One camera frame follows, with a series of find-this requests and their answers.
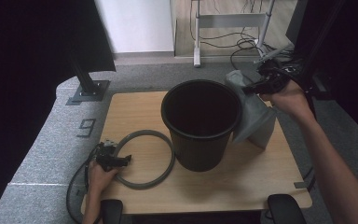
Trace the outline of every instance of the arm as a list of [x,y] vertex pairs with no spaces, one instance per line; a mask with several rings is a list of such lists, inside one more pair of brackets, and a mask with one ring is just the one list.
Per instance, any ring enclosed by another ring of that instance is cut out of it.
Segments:
[[358,180],[316,121],[303,91],[293,81],[279,93],[260,95],[299,126],[326,207],[335,223],[358,223]]
[[100,215],[101,193],[109,185],[117,172],[117,169],[105,172],[96,161],[92,161],[89,164],[89,191],[86,196],[86,210],[83,216],[83,224],[94,223],[98,215]]

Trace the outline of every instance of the white metal frame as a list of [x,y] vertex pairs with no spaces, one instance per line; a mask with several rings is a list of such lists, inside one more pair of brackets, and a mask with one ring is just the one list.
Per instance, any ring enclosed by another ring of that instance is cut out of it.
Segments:
[[[222,27],[261,27],[260,35],[255,40],[260,60],[255,63],[263,62],[271,55],[267,55],[263,46],[267,29],[269,28],[269,20],[272,15],[275,0],[270,0],[268,11],[266,13],[244,13],[244,14],[228,14],[228,15],[200,15],[200,0],[197,5],[196,12],[196,40],[194,44],[194,66],[200,67],[200,28],[222,28]],[[276,55],[283,49],[278,49],[274,53]]]

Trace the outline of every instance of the gray carpet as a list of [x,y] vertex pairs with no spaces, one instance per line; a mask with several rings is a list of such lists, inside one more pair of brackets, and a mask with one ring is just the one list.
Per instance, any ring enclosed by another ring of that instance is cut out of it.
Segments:
[[[255,66],[241,63],[243,73],[257,78]],[[111,80],[101,102],[65,105],[78,86],[76,78],[62,83],[48,119],[21,167],[8,184],[0,201],[0,224],[3,223],[74,223],[66,211],[65,195],[71,177],[99,142],[105,116],[113,94],[134,91],[167,91],[190,79],[210,79],[223,83],[225,74],[233,70],[230,63],[204,63],[194,68],[191,63],[120,65],[117,72],[93,73],[94,80]],[[334,101],[315,101],[318,120],[333,145],[358,176],[358,125]],[[288,143],[302,174],[310,168],[310,159],[297,126],[279,113]],[[79,129],[83,119],[95,119],[89,129]],[[79,207],[84,195],[82,178],[76,178],[71,191],[71,210],[81,218]],[[331,223],[318,186],[311,192],[313,206],[304,210],[308,223]],[[130,223],[125,216],[123,223]],[[262,217],[262,223],[272,223]]]

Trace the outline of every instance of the table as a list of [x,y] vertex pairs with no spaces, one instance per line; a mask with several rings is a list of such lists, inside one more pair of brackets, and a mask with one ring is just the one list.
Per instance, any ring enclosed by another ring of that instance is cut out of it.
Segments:
[[[101,141],[120,141],[142,129],[170,136],[162,122],[160,106],[166,91],[117,93],[103,127]],[[168,167],[168,145],[154,136],[132,139],[119,157],[132,155],[131,164],[121,173],[131,182],[144,183],[161,175]],[[293,154],[278,121],[266,149],[245,141],[228,143],[221,162],[207,172],[191,172],[175,162],[170,175],[152,189],[129,189],[114,180],[103,199],[120,199],[123,214],[164,214],[267,209],[267,197],[275,193],[292,195],[302,208],[312,204]]]

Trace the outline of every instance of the gray plastic bag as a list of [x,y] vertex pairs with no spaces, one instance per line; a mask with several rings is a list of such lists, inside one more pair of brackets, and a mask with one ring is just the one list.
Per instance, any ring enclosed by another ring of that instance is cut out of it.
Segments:
[[243,87],[253,81],[235,70],[226,75],[225,84],[240,97],[242,104],[241,123],[233,132],[233,143],[246,139],[258,147],[266,148],[274,131],[276,110],[266,104],[254,93],[245,94]]

